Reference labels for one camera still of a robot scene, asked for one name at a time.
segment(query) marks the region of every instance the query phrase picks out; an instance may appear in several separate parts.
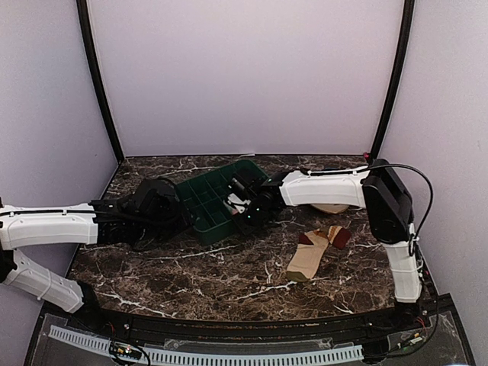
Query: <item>light purple wall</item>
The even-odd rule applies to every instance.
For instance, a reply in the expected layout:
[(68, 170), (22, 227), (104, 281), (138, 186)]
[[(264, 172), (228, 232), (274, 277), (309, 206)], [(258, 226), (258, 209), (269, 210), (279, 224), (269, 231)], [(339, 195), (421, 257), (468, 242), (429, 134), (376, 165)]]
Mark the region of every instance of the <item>light purple wall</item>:
[(402, 0), (96, 0), (124, 152), (361, 154)]
[[(98, 197), (116, 167), (79, 30), (76, 2), (0, 2), (0, 195), (50, 206)], [(23, 250), (64, 274), (75, 246)], [(0, 285), (0, 364), (24, 363), (41, 303)]]
[[(488, 2), (417, 2), (381, 156), (431, 178), (422, 251), (440, 292), (454, 298), (477, 364), (487, 365)], [(426, 188), (408, 179), (419, 217)]]

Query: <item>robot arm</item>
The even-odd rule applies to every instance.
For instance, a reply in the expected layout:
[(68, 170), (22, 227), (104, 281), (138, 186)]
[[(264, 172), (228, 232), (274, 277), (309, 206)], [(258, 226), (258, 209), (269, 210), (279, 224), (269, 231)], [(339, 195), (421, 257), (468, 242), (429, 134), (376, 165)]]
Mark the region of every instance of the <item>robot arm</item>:
[[(378, 159), (371, 167), (388, 162)], [(300, 204), (348, 204), (365, 207), (373, 236), (383, 244), (390, 261), (399, 303), (416, 303), (422, 285), (416, 257), (411, 253), (416, 238), (412, 198), (392, 168), (310, 172), (280, 172), (267, 181), (236, 175), (231, 184), (241, 201), (249, 201), (238, 219), (241, 225), (260, 226), (286, 206)]]
[(0, 202), (0, 282), (47, 300), (68, 313), (98, 306), (92, 289), (68, 280), (24, 255), (23, 246), (51, 243), (137, 244), (170, 236), (191, 225), (176, 188), (145, 180), (131, 195), (70, 207), (22, 208)]

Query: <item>sock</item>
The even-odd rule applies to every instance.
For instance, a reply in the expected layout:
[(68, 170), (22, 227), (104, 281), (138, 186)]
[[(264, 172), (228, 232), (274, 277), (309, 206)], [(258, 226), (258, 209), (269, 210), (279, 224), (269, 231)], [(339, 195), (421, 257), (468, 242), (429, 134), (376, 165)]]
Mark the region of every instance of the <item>sock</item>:
[(351, 232), (342, 226), (331, 226), (327, 236), (333, 246), (338, 249), (344, 249), (345, 244), (351, 238)]
[(300, 234), (297, 252), (287, 267), (290, 281), (305, 282), (313, 278), (319, 269), (323, 253), (329, 246), (328, 235), (320, 230)]

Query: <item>black metal edge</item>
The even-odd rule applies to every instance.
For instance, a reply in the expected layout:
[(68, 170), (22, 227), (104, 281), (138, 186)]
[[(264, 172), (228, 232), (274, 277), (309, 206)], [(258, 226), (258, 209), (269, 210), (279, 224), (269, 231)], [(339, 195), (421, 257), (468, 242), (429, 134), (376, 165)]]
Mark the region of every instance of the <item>black metal edge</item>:
[(397, 97), (398, 86), (402, 76), (403, 64), (405, 63), (406, 50), (409, 43), (410, 28), (412, 27), (413, 9), (415, 0), (405, 0), (403, 6), (402, 24), (400, 26), (400, 35), (396, 46), (395, 61), (391, 72), (390, 84), (388, 85), (387, 96), (384, 101), (383, 111), (381, 112), (380, 123), (374, 136), (373, 146), (369, 152), (369, 160), (375, 160), (381, 150), (381, 145), (387, 132), (388, 123), (390, 122), (391, 112)]
[(461, 318), (459, 317), (458, 312), (452, 312), (452, 317), (454, 319), (456, 329), (458, 330), (457, 332), (459, 333), (461, 344), (463, 345), (464, 355), (466, 356), (467, 364), (470, 366), (476, 366), (476, 362), (473, 356), (473, 350), (471, 349), (470, 343), (467, 339), (466, 331), (464, 330), (463, 323), (461, 322)]
[(86, 0), (76, 0), (78, 7), (79, 25), (82, 30), (83, 44), (85, 45), (86, 59), (88, 60), (88, 67), (90, 69), (91, 81), (95, 88), (97, 95), (98, 106), (100, 107), (101, 116), (104, 120), (105, 129), (107, 130), (108, 138), (112, 145), (115, 157), (118, 162), (124, 160), (124, 152), (120, 145), (119, 137), (115, 129), (114, 120), (108, 106), (107, 95), (103, 82), (101, 80), (100, 67), (98, 66), (97, 53), (95, 52), (95, 44), (93, 41), (92, 27), (90, 26), (90, 17), (88, 14), (88, 6)]
[(252, 158), (253, 156), (350, 156), (350, 157), (364, 157), (363, 154), (197, 154), (197, 155), (136, 155), (136, 156), (126, 156), (126, 159), (137, 159), (137, 158), (165, 158), (165, 157), (185, 157), (185, 156), (241, 156), (244, 158)]
[[(464, 333), (464, 328), (461, 324), (458, 312), (454, 305), (454, 302), (450, 294), (441, 295), (438, 299), (439, 301), (439, 312), (443, 313), (445, 311), (451, 311), (454, 321), (456, 323), (457, 330), (460, 334), (461, 343), (465, 355), (470, 362), (474, 364), (474, 357), (470, 349), (469, 343), (467, 342), (466, 335)], [(435, 313), (435, 301), (430, 300), (425, 308), (428, 310), (429, 315)], [(384, 343), (387, 336), (392, 333), (392, 331), (387, 330), (370, 330), (370, 329), (358, 329), (355, 324), (367, 324), (371, 319), (379, 319), (381, 317), (387, 318), (393, 309), (376, 310), (369, 313), (354, 314), (354, 315), (344, 315), (344, 316), (334, 316), (326, 317), (321, 319), (305, 319), (298, 321), (288, 321), (288, 322), (228, 322), (227, 325), (241, 326), (240, 329), (241, 336), (237, 334), (232, 334), (228, 337), (228, 331), (225, 329), (213, 329), (211, 333), (208, 332), (208, 326), (212, 327), (218, 324), (224, 324), (225, 322), (204, 322), (204, 321), (185, 321), (178, 319), (166, 319), (158, 318), (154, 316), (139, 316), (128, 313), (122, 313), (112, 310), (105, 310), (104, 314), (107, 318), (114, 324), (117, 330), (117, 337), (126, 339), (128, 342), (132, 342), (138, 345), (153, 344), (162, 345), (167, 339), (177, 339), (177, 340), (195, 340), (200, 342), (238, 342), (238, 343), (260, 343), (260, 342), (289, 342), (289, 341), (303, 341), (308, 339), (324, 339), (332, 338), (335, 344), (353, 342), (356, 345), (371, 346), (373, 344)], [(43, 323), (43, 318), (46, 314), (52, 314), (55, 316), (64, 317), (67, 319), (67, 325), (72, 328), (87, 330), (82, 326), (77, 320), (74, 320), (69, 314), (64, 313), (60, 308), (55, 307), (52, 304), (47, 304), (41, 311), (40, 318), (38, 319), (36, 328), (34, 330), (33, 338), (31, 340), (29, 351), (27, 353), (25, 366), (29, 365), (27, 361), (31, 360), (34, 353), (35, 343), (39, 336), (40, 327)], [(310, 331), (307, 324), (311, 323), (323, 323), (323, 328), (318, 331)], [(343, 324), (342, 329), (327, 329), (330, 323)], [(145, 326), (145, 329), (138, 328), (138, 324), (152, 324), (149, 328)], [(201, 326), (202, 330), (206, 330), (207, 334), (211, 336), (201, 336), (205, 332), (189, 332), (188, 327), (185, 324), (192, 324)], [(264, 325), (267, 324), (270, 329), (263, 329)], [(290, 332), (290, 328), (286, 327), (289, 325), (297, 325), (293, 332)], [(128, 325), (128, 331), (125, 330), (124, 326)], [(280, 332), (276, 332), (273, 326), (281, 327)], [(102, 336), (110, 337), (109, 329), (100, 332)]]

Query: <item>green compartment tray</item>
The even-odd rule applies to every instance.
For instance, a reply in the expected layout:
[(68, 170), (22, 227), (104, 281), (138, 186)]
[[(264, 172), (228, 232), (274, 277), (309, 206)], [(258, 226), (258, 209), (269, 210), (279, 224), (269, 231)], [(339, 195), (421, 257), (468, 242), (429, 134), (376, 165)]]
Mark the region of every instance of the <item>green compartment tray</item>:
[(232, 215), (223, 202), (230, 194), (227, 187), (230, 179), (242, 168), (247, 168), (260, 177), (268, 177), (253, 161), (244, 159), (178, 185), (180, 199), (195, 216), (193, 228), (204, 246), (225, 239), (237, 231)]

